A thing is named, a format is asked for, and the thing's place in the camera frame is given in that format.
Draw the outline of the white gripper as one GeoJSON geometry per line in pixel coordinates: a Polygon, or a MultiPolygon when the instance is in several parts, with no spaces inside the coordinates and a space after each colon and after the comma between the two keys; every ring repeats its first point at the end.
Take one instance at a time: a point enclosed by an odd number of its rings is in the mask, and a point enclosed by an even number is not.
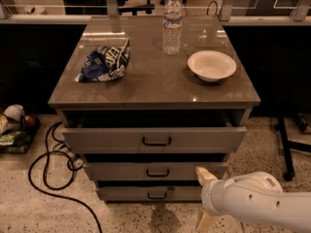
{"type": "Polygon", "coordinates": [[[200,210],[195,225],[199,233],[207,231],[217,220],[215,216],[226,215],[225,191],[232,184],[231,180],[217,180],[217,177],[206,168],[196,166],[195,172],[202,187],[201,201],[203,209],[200,210]]]}

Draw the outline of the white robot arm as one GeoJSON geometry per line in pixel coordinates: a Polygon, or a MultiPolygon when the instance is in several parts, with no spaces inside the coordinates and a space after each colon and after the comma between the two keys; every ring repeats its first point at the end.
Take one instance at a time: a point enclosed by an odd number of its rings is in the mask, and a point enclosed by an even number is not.
{"type": "Polygon", "coordinates": [[[266,172],[219,180],[203,167],[195,171],[202,186],[197,232],[207,231],[218,216],[229,215],[247,223],[311,233],[310,192],[284,192],[266,172]]]}

